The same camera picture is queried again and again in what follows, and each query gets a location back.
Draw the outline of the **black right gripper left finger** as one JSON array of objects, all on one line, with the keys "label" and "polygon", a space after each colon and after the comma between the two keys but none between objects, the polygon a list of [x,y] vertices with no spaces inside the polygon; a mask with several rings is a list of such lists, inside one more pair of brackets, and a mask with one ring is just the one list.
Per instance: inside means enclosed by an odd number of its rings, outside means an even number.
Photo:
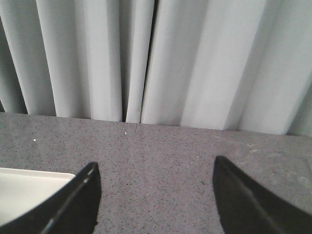
[{"label": "black right gripper left finger", "polygon": [[101,199],[98,164],[88,163],[54,195],[4,224],[2,234],[91,234]]}]

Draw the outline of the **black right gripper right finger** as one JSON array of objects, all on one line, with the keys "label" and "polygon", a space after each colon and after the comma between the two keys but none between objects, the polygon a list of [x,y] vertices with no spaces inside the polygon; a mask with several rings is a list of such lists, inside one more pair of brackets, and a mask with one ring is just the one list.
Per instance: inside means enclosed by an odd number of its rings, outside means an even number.
[{"label": "black right gripper right finger", "polygon": [[249,177],[225,156],[214,161],[213,190],[227,234],[310,234],[312,216]]}]

